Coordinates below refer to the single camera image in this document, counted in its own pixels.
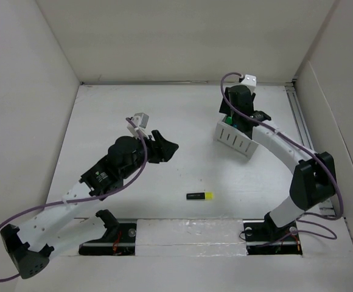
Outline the yellow cap highlighter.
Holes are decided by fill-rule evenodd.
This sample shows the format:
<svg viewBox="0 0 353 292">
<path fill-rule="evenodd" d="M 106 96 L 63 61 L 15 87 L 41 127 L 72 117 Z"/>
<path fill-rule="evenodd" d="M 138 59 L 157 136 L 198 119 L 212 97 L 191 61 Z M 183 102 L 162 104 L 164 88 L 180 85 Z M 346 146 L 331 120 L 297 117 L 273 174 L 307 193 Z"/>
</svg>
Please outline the yellow cap highlighter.
<svg viewBox="0 0 353 292">
<path fill-rule="evenodd" d="M 186 194 L 186 199 L 188 201 L 212 200 L 213 197 L 214 195 L 211 192 L 195 192 Z"/>
</svg>

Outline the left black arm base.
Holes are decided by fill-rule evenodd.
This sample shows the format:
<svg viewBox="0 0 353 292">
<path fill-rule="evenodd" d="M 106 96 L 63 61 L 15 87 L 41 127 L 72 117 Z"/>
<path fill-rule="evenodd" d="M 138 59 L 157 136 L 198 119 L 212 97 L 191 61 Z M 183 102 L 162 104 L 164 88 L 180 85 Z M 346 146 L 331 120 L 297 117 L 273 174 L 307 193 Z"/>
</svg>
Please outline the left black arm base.
<svg viewBox="0 0 353 292">
<path fill-rule="evenodd" d="M 137 220 L 119 221 L 107 209 L 98 211 L 96 217 L 102 221 L 104 232 L 100 238 L 79 246 L 81 256 L 135 255 Z"/>
</svg>

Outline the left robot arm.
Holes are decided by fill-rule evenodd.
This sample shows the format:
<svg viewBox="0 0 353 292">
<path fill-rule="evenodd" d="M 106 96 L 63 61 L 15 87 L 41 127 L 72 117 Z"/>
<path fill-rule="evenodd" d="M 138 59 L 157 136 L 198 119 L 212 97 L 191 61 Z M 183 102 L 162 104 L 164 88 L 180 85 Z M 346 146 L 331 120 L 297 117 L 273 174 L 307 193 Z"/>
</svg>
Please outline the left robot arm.
<svg viewBox="0 0 353 292">
<path fill-rule="evenodd" d="M 109 147 L 107 155 L 85 172 L 54 207 L 46 207 L 17 226 L 7 224 L 0 235 L 22 279 L 41 272 L 60 253 L 91 240 L 108 242 L 118 233 L 119 222 L 107 209 L 76 226 L 71 221 L 99 204 L 107 193 L 125 189 L 124 180 L 149 162 L 168 162 L 179 146 L 159 131 L 150 137 L 122 136 Z"/>
</svg>

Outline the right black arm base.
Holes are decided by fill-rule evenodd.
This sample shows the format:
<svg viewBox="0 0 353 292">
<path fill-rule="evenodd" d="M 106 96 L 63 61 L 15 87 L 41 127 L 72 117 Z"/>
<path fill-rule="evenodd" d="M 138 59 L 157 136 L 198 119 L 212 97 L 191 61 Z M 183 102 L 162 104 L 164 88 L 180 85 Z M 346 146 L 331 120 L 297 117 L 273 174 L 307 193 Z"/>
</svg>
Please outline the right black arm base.
<svg viewBox="0 0 353 292">
<path fill-rule="evenodd" d="M 296 222 L 278 228 L 268 215 L 264 219 L 243 220 L 239 238 L 246 244 L 248 256 L 302 255 Z"/>
</svg>

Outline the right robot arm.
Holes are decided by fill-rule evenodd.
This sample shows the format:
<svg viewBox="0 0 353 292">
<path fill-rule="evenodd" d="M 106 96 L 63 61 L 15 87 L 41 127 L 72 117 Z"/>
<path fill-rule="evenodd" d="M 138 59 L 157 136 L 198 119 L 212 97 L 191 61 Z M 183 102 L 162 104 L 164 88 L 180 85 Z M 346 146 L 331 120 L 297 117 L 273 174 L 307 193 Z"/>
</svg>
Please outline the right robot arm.
<svg viewBox="0 0 353 292">
<path fill-rule="evenodd" d="M 271 117 L 254 108 L 255 93 L 246 85 L 221 87 L 220 113 L 231 119 L 230 128 L 248 141 L 263 146 L 292 174 L 289 195 L 264 216 L 259 231 L 276 240 L 294 221 L 311 215 L 311 209 L 338 192 L 334 158 L 295 142 L 279 129 Z"/>
</svg>

